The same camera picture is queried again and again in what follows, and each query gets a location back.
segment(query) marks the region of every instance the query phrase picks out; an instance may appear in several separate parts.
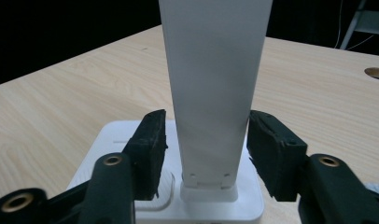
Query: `white base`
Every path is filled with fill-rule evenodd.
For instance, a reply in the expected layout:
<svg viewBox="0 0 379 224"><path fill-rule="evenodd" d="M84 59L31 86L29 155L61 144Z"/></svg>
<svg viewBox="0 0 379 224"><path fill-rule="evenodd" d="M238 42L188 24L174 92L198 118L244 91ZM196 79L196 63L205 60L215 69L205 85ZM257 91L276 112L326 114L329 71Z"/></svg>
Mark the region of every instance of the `white base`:
<svg viewBox="0 0 379 224"><path fill-rule="evenodd" d="M93 165L101 156L121 152L139 124L140 120L117 120L106 124L79 166L68 189L89 180ZM165 153L161 173L160 197L155 197L150 202L135 201L136 223L259 223L264 204L257 172L249 159L246 144L234 188L218 191L204 189L197 192L196 189L182 189L184 187L181 186L181 160L173 120L166 121L166 136L169 148Z"/></svg>

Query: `white plastic platform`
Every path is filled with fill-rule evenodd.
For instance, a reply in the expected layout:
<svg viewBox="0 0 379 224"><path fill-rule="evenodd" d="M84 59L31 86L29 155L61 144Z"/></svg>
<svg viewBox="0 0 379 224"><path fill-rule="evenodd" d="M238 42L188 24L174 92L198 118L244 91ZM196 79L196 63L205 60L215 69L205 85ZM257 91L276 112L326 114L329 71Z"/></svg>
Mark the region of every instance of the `white plastic platform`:
<svg viewBox="0 0 379 224"><path fill-rule="evenodd" d="M101 156L121 152L140 120L117 120L100 131L68 188L91 178L93 165ZM257 172L244 144L235 187L223 190L182 190L181 160L175 121L166 121L168 149L159 185L160 197L135 201L136 223L140 224L228 224L259 223L264 204Z"/></svg>

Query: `light wood tabletop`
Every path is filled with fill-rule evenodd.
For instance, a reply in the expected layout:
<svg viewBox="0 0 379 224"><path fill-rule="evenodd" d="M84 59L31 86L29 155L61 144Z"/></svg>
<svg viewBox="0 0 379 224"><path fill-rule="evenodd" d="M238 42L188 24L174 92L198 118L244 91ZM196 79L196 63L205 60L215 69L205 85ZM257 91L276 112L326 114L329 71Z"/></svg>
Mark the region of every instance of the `light wood tabletop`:
<svg viewBox="0 0 379 224"><path fill-rule="evenodd" d="M379 79L368 67L379 56L266 38L252 108L282 120L308 155L379 184ZM0 197L64 192L104 125L162 108L174 118L161 26L0 85ZM262 223L301 223L296 203L260 183Z"/></svg>

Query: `cable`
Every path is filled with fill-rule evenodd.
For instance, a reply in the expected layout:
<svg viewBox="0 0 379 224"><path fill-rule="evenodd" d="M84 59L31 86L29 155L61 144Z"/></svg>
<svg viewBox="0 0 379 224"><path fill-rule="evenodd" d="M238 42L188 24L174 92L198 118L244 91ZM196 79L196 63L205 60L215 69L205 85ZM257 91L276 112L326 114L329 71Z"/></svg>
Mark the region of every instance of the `cable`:
<svg viewBox="0 0 379 224"><path fill-rule="evenodd" d="M335 49L338 47L339 39L341 38L341 20L342 20L342 5L344 4L344 0L341 0L341 5L339 8L339 20L338 20L338 37L337 43L335 44Z"/></svg>
<svg viewBox="0 0 379 224"><path fill-rule="evenodd" d="M350 48L348 48L348 49L346 49L346 50L350 50L350 49L353 49L353 48L357 47L358 45L361 45L361 44L363 44L363 43L364 43L364 42L366 42L367 40L371 39L371 37L373 37L373 36L375 36L375 35L371 35L371 36L370 36L370 37L368 37L367 39L365 39L365 40L363 40L363 41L359 42L359 43L358 43L358 44L356 44L355 46L353 46L353 47L350 47Z"/></svg>

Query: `wooden table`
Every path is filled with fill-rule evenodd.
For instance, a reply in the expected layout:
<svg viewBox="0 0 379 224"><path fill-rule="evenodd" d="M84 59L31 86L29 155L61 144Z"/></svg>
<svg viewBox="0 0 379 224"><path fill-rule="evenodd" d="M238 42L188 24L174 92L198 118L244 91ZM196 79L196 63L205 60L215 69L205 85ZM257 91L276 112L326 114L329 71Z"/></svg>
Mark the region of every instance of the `wooden table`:
<svg viewBox="0 0 379 224"><path fill-rule="evenodd" d="M266 38L253 108L379 184L379 57ZM164 108L173 119L161 27L0 85L0 197L65 191L102 127ZM262 223L300 223L263 187Z"/></svg>

